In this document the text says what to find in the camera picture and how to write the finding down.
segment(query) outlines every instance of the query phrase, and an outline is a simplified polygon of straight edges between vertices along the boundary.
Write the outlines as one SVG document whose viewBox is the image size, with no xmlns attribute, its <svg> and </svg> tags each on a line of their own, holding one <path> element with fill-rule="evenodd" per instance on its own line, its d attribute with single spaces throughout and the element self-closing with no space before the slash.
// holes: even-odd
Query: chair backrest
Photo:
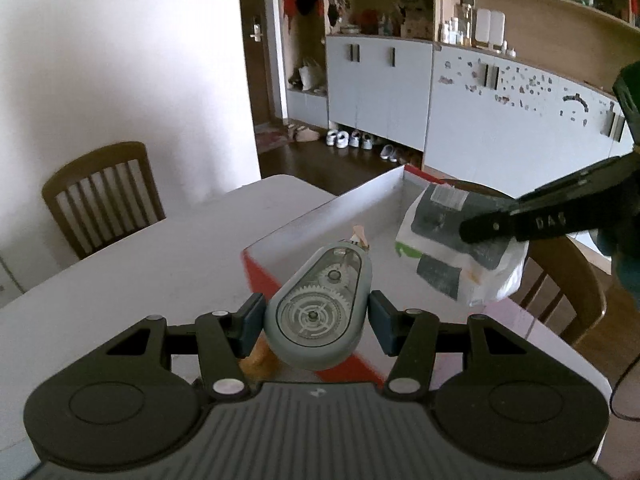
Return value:
<svg viewBox="0 0 640 480">
<path fill-rule="evenodd" d="M 447 182 L 466 191 L 506 197 L 481 184 Z M 571 345 L 606 311 L 605 295 L 591 264 L 566 236 L 530 241 L 520 288 L 511 299 Z"/>
<path fill-rule="evenodd" d="M 47 180 L 42 197 L 80 259 L 164 219 L 141 142 L 76 158 Z"/>
</svg>

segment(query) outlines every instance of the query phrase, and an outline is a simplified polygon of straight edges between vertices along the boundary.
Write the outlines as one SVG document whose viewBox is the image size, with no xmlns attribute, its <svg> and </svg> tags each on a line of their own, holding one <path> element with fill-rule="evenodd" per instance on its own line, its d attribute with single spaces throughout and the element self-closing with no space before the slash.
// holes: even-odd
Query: sticker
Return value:
<svg viewBox="0 0 640 480">
<path fill-rule="evenodd" d="M 449 209 L 462 211 L 462 206 L 465 205 L 465 200 L 468 195 L 468 191 L 456 189 L 447 184 L 440 184 L 436 186 L 436 189 L 431 193 L 431 201 Z"/>
</svg>

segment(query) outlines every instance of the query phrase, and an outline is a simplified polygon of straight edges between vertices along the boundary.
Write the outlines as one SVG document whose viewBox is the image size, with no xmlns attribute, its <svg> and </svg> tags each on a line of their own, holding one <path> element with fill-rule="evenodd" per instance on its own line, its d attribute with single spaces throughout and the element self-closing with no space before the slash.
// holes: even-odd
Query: gear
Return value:
<svg viewBox="0 0 640 480">
<path fill-rule="evenodd" d="M 325 267 L 318 274 L 318 283 L 326 288 L 340 290 L 349 286 L 349 274 L 346 266 L 333 264 Z"/>
<path fill-rule="evenodd" d="M 306 285 L 289 293 L 278 308 L 278 325 L 291 341 L 322 346 L 338 339 L 349 322 L 351 303 L 332 288 Z"/>
</svg>

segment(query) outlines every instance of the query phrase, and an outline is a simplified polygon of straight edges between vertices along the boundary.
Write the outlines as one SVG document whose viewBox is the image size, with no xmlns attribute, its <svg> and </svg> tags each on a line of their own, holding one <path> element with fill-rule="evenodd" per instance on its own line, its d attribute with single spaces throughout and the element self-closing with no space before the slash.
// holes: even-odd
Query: tabletop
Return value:
<svg viewBox="0 0 640 480">
<path fill-rule="evenodd" d="M 185 324 L 212 310 L 237 310 L 250 293 L 241 251 L 332 198 L 294 177 L 272 176 L 137 232 L 1 309 L 3 475 L 19 478 L 37 464 L 22 424 L 36 386 L 149 314 Z M 606 378 L 519 307 L 497 304 L 492 312 L 610 394 Z"/>
</svg>

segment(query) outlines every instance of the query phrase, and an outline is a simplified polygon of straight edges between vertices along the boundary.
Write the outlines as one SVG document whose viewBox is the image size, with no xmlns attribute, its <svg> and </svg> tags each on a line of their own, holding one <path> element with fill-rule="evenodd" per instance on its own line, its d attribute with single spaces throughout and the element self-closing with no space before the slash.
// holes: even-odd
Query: white sneaker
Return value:
<svg viewBox="0 0 640 480">
<path fill-rule="evenodd" d="M 363 150 L 373 150 L 373 135 L 371 134 L 363 134 L 362 135 L 362 149 Z"/>
<path fill-rule="evenodd" d="M 352 148 L 360 147 L 360 132 L 358 130 L 353 130 L 351 135 L 349 136 L 349 145 Z"/>
<path fill-rule="evenodd" d="M 327 146 L 333 146 L 335 144 L 335 137 L 338 135 L 338 130 L 329 130 L 324 138 Z"/>
<path fill-rule="evenodd" d="M 338 148 L 346 148 L 349 145 L 349 134 L 347 132 L 338 132 L 335 137 L 335 145 Z"/>
<path fill-rule="evenodd" d="M 394 154 L 394 146 L 392 144 L 387 144 L 382 151 L 380 152 L 380 158 L 382 160 L 389 160 L 389 157 Z"/>
</svg>

